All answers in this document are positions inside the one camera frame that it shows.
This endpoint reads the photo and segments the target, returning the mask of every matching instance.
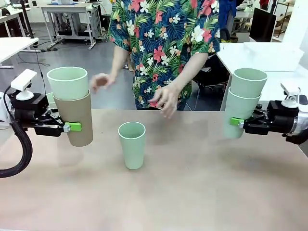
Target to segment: person's left hand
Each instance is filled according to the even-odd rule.
[[[173,113],[178,108],[178,96],[180,90],[176,87],[174,82],[171,82],[165,87],[155,91],[154,97],[149,100],[150,103],[157,102],[157,108],[164,106],[161,109],[161,113],[164,114],[164,117],[170,119]]]

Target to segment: corrugated black hose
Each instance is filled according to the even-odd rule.
[[[3,94],[3,97],[4,97],[3,101],[4,101],[5,108],[6,108],[7,112],[10,115],[10,118],[11,118],[10,125],[12,126],[13,131],[14,131],[15,135],[18,137],[18,139],[21,143],[21,146],[23,148],[23,155],[22,155],[20,162],[16,166],[8,168],[8,169],[0,169],[0,178],[11,177],[11,176],[14,176],[14,175],[20,173],[21,171],[23,171],[29,165],[30,160],[32,158],[32,152],[33,152],[32,143],[31,143],[30,138],[28,137],[28,135],[25,132],[22,125],[14,119],[14,117],[12,116],[12,113],[10,112],[9,107],[6,103],[5,95],[10,88],[11,88],[11,86],[9,86],[5,90],[5,92]]]

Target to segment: person's right hand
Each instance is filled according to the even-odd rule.
[[[101,86],[103,86],[104,89],[107,89],[110,85],[112,85],[115,82],[116,80],[115,78],[116,78],[115,75],[100,73],[98,75],[93,76],[91,80],[91,87],[95,93]]]

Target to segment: black monitor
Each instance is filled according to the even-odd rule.
[[[256,42],[271,42],[276,25],[276,15],[255,8],[249,37]]]

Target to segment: light green plastic cup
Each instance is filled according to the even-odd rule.
[[[53,98],[53,93],[48,93],[47,95],[47,100],[48,100],[48,103],[49,103],[49,107],[50,108],[57,108],[57,105],[56,105],[56,102],[54,101],[54,98]]]
[[[135,170],[143,165],[145,126],[139,122],[127,122],[118,130],[127,168]]]
[[[256,108],[260,97],[261,95],[255,98],[244,98],[233,94],[231,88],[228,89],[224,116],[224,133],[226,138],[237,139],[242,136],[244,129],[230,125],[230,118],[248,119]]]
[[[237,69],[232,75],[231,91],[244,98],[258,97],[268,79],[263,71],[252,68]]]
[[[47,73],[47,78],[54,96],[59,100],[78,100],[89,92],[88,73],[83,68],[56,68]]]

